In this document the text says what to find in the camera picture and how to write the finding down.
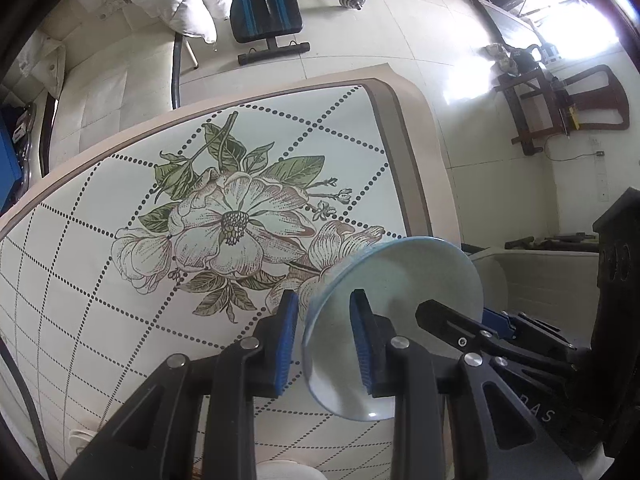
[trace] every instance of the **blue and black bench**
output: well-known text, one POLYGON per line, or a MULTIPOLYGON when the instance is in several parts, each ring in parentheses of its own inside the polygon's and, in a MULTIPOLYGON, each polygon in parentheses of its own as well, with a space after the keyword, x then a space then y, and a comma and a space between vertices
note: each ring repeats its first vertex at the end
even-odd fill
POLYGON ((297 0, 233 0, 231 30, 238 43, 266 40, 266 50, 256 50, 238 56, 238 63, 246 65, 271 57, 308 52, 308 43, 278 46, 276 38, 302 30, 302 17, 297 0))

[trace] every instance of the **metal screw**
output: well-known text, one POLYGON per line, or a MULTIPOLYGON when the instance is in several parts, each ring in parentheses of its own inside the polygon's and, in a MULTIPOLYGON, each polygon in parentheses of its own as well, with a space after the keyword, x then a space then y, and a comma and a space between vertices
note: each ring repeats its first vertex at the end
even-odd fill
POLYGON ((240 342, 240 346, 245 350, 253 350, 254 348, 258 348, 260 341, 258 341, 257 337, 245 337, 240 342))
POLYGON ((169 368, 180 368, 187 362, 187 357, 183 354, 173 354, 166 359, 169 368))
POLYGON ((407 348, 409 346, 409 340, 401 335, 397 335, 391 338, 391 346, 393 348, 407 348))
POLYGON ((465 363, 473 367, 480 366, 482 364, 482 356, 475 352, 465 354, 465 363))

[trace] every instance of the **wooden chair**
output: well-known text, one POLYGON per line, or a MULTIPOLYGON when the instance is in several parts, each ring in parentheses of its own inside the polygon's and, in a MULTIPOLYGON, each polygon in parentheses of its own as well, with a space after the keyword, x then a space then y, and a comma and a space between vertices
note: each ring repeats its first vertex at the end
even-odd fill
POLYGON ((587 70, 583 70, 562 81, 564 85, 552 85, 550 73, 537 68, 521 76, 510 78, 501 75, 498 78, 500 85, 495 87, 497 91, 504 92, 511 113, 516 121, 518 136, 511 139, 512 144, 522 143, 522 149, 526 155, 533 155, 541 150, 534 148, 533 139, 539 139, 556 133, 569 134, 574 130, 626 130, 629 128, 629 101, 626 97, 625 89, 616 75, 607 65, 596 65, 587 70), (587 78, 598 72, 607 74, 608 84, 606 86, 570 94, 566 87, 587 78), (514 86, 527 84, 534 87, 530 81, 537 80, 538 88, 531 92, 526 92, 519 97, 516 96, 514 86), (537 95, 542 95, 551 117, 552 126, 537 131, 529 131, 529 127, 524 120, 524 112, 520 100, 529 99, 537 95), (617 110, 622 117, 620 123, 579 123, 574 124, 569 113, 569 106, 575 106, 578 110, 617 110))

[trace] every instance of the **green leaf illustration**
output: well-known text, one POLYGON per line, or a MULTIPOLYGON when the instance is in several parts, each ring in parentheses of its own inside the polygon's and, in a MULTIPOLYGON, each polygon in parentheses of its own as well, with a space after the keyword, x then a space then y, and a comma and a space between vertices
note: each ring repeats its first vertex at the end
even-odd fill
POLYGON ((169 162, 184 162, 185 160, 189 160, 184 155, 174 155, 173 153, 160 152, 160 157, 164 158, 164 160, 168 160, 169 162))
POLYGON ((214 290, 207 294, 193 313, 196 316, 211 316, 216 312, 220 312, 229 305, 231 289, 228 286, 214 290))
POLYGON ((191 163, 179 164, 169 162, 154 168, 158 193, 167 193, 172 200, 185 198, 194 184, 198 181, 198 175, 193 171, 191 163))
POLYGON ((242 310, 256 310, 254 302, 251 301, 246 290, 233 282, 231 282, 231 303, 242 310))
POLYGON ((165 233, 167 232, 167 222, 169 219, 169 213, 171 209, 177 206, 180 202, 169 202, 163 204, 160 207, 156 207, 153 211, 149 211, 147 214, 139 216, 140 223, 146 227, 152 233, 165 233))
POLYGON ((273 147, 274 142, 260 146, 252 152, 247 153, 246 157, 242 161, 242 168, 247 173, 257 173, 267 167, 269 157, 267 152, 273 147))
POLYGON ((211 292, 218 290, 226 284, 226 279, 216 274, 212 270, 203 270, 196 274, 187 283, 178 286, 181 290, 187 292, 211 292))
POLYGON ((264 272, 260 269, 253 276, 248 278, 241 278, 238 280, 238 284, 251 290, 268 290, 280 283, 284 279, 283 276, 272 276, 268 272, 264 272))
POLYGON ((229 318, 229 321, 231 323, 235 323, 236 322, 236 313, 234 312, 233 308, 231 307, 231 303, 229 303, 226 306, 226 316, 229 318))
POLYGON ((283 184, 305 188, 313 182, 324 166, 324 155, 294 156, 274 162, 260 176, 279 180, 283 184))
POLYGON ((246 148, 239 140, 230 134, 236 121, 238 112, 233 112, 226 118, 222 128, 213 123, 204 123, 204 140, 209 154, 218 161, 220 171, 240 171, 240 162, 246 153, 246 148))

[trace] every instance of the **tiled floor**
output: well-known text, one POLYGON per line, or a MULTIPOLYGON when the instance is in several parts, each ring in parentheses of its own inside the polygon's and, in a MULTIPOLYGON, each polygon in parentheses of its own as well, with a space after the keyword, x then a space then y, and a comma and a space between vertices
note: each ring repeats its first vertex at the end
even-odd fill
POLYGON ((510 142, 511 113, 492 91, 492 64, 478 56, 490 36, 468 0, 367 0, 359 12, 338 0, 298 3, 303 30, 278 42, 308 41, 309 52, 240 68, 238 54, 264 42, 236 43, 229 22, 217 23, 215 50, 190 41, 200 68, 182 75, 182 104, 386 62, 431 106, 463 241, 502 246, 554 231, 550 166, 543 157, 525 158, 510 142))

